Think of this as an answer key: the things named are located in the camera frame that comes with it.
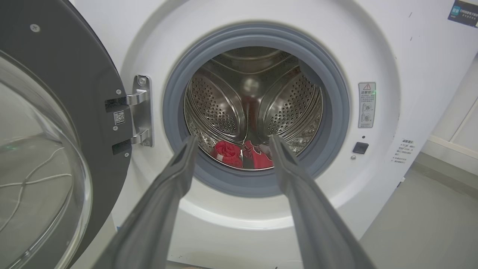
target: door hinge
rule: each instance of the door hinge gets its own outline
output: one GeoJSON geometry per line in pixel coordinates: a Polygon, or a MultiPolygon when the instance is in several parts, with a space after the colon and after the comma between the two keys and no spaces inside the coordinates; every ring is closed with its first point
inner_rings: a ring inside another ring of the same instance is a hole
{"type": "Polygon", "coordinates": [[[151,79],[136,75],[133,81],[133,94],[127,94],[119,100],[121,104],[129,105],[133,118],[133,137],[131,144],[153,146],[153,124],[151,104],[151,79]]]}

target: washing machine door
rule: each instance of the washing machine door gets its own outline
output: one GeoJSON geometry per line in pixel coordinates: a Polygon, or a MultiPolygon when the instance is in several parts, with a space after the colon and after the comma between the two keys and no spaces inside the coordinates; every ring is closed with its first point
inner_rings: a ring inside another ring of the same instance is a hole
{"type": "Polygon", "coordinates": [[[128,105],[146,92],[125,94],[69,1],[1,5],[0,268],[64,268],[102,227],[131,144],[148,134],[133,135],[128,105]]]}

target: white cable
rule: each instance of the white cable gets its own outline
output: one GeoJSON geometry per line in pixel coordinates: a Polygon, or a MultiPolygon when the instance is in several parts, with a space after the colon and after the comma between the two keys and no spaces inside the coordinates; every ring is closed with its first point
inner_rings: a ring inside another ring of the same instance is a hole
{"type": "Polygon", "coordinates": [[[13,215],[15,215],[15,213],[17,212],[18,207],[20,207],[20,200],[22,199],[22,194],[23,194],[23,186],[20,187],[20,192],[18,193],[17,205],[15,205],[15,209],[13,209],[13,212],[11,213],[10,217],[8,217],[7,221],[5,221],[5,223],[0,228],[0,232],[3,231],[3,229],[7,226],[11,218],[13,218],[13,215]]]}
{"type": "Polygon", "coordinates": [[[53,178],[55,178],[55,179],[58,178],[59,175],[55,175],[55,176],[50,176],[50,177],[46,177],[46,178],[43,178],[43,179],[35,180],[35,181],[32,181],[32,182],[27,182],[27,180],[33,175],[34,172],[36,172],[40,167],[42,167],[42,166],[44,166],[46,163],[48,163],[48,162],[53,158],[53,155],[55,155],[55,153],[56,153],[58,150],[63,149],[63,148],[64,148],[64,147],[61,147],[61,148],[56,149],[46,161],[44,161],[43,163],[41,163],[40,165],[38,165],[37,167],[35,167],[35,168],[25,177],[25,179],[23,180],[22,183],[10,183],[10,184],[5,184],[5,185],[1,185],[1,186],[0,186],[0,188],[3,188],[3,187],[8,187],[8,186],[21,185],[21,187],[20,187],[20,192],[18,193],[17,204],[15,205],[15,208],[13,209],[13,212],[11,213],[10,217],[3,223],[2,227],[0,227],[0,232],[3,231],[3,229],[7,226],[7,224],[10,222],[10,220],[13,218],[13,216],[14,216],[15,213],[17,212],[18,208],[20,207],[20,201],[22,200],[23,190],[25,189],[25,186],[26,186],[27,184],[35,184],[35,183],[42,182],[42,181],[47,181],[47,180],[50,180],[50,179],[53,179],[53,178]]]}
{"type": "MultiPolygon", "coordinates": [[[[31,184],[35,184],[35,183],[39,183],[39,182],[43,182],[43,181],[48,181],[48,180],[51,180],[51,179],[57,179],[57,178],[61,178],[61,177],[71,177],[71,176],[72,176],[71,174],[58,174],[58,175],[49,176],[49,177],[34,180],[34,181],[29,181],[29,182],[26,182],[25,185],[31,185],[31,184]]],[[[9,183],[9,184],[0,185],[0,188],[11,187],[11,186],[20,186],[20,185],[22,185],[22,183],[19,183],[19,182],[9,183]]]]}
{"type": "Polygon", "coordinates": [[[61,148],[58,148],[56,149],[51,155],[50,157],[48,158],[48,160],[44,161],[43,163],[41,163],[39,166],[35,167],[29,174],[27,177],[25,177],[25,179],[23,180],[23,182],[25,183],[31,176],[34,172],[36,172],[38,169],[40,169],[40,167],[44,166],[47,162],[49,162],[52,158],[53,158],[53,155],[55,155],[55,153],[60,150],[60,149],[64,149],[64,147],[61,147],[61,148]]]}

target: warning label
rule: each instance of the warning label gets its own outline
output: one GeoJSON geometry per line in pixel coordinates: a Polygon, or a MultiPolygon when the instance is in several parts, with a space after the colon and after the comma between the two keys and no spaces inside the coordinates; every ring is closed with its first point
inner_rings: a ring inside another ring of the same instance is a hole
{"type": "Polygon", "coordinates": [[[376,87],[375,82],[361,82],[358,84],[360,96],[359,128],[372,128],[375,118],[376,87]]]}

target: floor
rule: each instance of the floor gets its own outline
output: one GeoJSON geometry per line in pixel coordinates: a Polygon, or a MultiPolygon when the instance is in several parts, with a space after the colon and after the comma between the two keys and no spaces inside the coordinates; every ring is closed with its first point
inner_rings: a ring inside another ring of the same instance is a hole
{"type": "MultiPolygon", "coordinates": [[[[360,240],[377,269],[478,268],[478,176],[421,153],[405,178],[360,240]]],[[[72,269],[91,268],[114,233],[110,217],[72,269]]]]}

